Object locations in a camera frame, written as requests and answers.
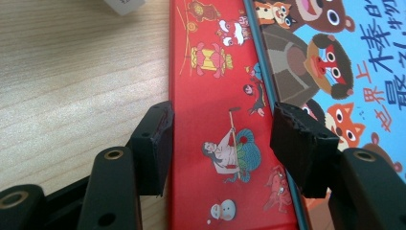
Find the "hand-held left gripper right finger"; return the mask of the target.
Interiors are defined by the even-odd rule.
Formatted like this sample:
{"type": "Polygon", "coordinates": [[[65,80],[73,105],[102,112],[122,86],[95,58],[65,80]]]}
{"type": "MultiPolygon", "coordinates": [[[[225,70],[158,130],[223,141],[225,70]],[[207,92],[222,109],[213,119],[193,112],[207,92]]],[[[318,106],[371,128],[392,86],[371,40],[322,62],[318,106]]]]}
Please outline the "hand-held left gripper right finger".
{"type": "Polygon", "coordinates": [[[270,148],[307,198],[326,196],[339,137],[301,108],[275,103],[270,148]]]}

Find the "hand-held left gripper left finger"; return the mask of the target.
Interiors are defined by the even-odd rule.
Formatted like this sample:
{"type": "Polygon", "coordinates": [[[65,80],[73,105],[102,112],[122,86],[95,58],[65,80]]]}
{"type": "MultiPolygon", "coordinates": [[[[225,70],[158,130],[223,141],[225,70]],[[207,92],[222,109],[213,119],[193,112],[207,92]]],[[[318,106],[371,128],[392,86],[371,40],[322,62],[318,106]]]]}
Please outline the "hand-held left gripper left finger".
{"type": "Polygon", "coordinates": [[[162,196],[173,150],[172,102],[153,105],[130,136],[141,196],[162,196]]]}

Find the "red picture book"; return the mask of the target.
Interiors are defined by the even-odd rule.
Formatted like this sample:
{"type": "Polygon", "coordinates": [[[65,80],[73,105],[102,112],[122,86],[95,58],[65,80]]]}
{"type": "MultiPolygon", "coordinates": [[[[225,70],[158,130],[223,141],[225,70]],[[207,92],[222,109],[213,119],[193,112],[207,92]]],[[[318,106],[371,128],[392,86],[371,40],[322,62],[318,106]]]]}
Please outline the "red picture book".
{"type": "Polygon", "coordinates": [[[170,0],[170,230],[302,230],[243,0],[170,0]]]}

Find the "light blue animals picture book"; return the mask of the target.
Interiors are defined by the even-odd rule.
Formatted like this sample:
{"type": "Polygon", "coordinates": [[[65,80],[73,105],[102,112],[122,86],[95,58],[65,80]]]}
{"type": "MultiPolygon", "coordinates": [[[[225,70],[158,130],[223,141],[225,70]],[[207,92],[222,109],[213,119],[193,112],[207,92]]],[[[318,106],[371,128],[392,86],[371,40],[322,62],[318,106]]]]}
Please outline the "light blue animals picture book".
{"type": "Polygon", "coordinates": [[[294,104],[339,150],[406,182],[406,0],[244,0],[270,103],[294,104]]]}

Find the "white caterpillar picture book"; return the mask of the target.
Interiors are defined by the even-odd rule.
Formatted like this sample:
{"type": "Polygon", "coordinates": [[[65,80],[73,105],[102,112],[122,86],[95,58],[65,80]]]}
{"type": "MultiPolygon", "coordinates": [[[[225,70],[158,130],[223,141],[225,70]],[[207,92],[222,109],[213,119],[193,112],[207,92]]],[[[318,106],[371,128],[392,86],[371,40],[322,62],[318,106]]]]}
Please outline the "white caterpillar picture book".
{"type": "Polygon", "coordinates": [[[103,0],[114,12],[119,15],[126,15],[137,11],[146,0],[103,0]]]}

